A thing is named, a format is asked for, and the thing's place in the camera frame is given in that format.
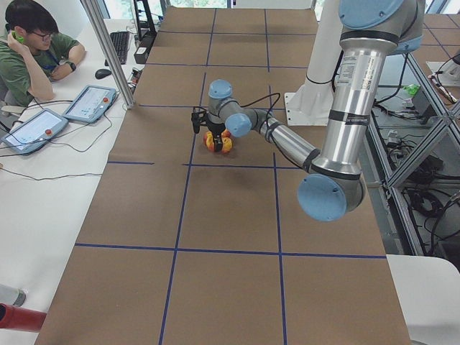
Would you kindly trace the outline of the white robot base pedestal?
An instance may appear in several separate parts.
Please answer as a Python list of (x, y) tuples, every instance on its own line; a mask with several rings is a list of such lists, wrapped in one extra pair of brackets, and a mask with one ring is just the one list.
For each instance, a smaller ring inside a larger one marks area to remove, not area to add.
[(327, 1), (304, 84), (285, 94), (290, 126), (344, 125), (364, 129), (384, 55), (370, 27), (360, 22), (363, 1)]

